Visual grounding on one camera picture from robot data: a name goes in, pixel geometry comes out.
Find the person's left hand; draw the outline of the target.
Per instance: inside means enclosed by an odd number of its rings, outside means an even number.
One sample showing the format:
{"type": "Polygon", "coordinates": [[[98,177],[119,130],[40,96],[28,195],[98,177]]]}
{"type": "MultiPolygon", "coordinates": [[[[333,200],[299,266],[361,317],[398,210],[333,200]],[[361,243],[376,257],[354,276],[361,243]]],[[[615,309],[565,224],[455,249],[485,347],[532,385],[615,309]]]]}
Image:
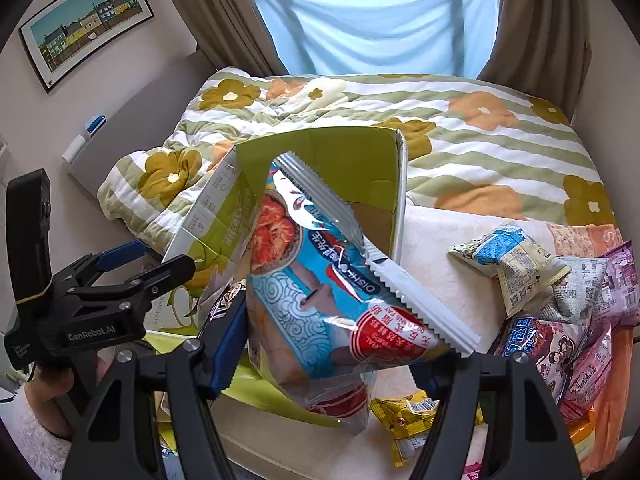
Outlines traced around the person's left hand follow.
{"type": "Polygon", "coordinates": [[[72,440],[75,430],[56,404],[56,399],[73,388],[74,373],[35,367],[34,377],[24,387],[27,402],[43,428],[57,438],[72,440]]]}

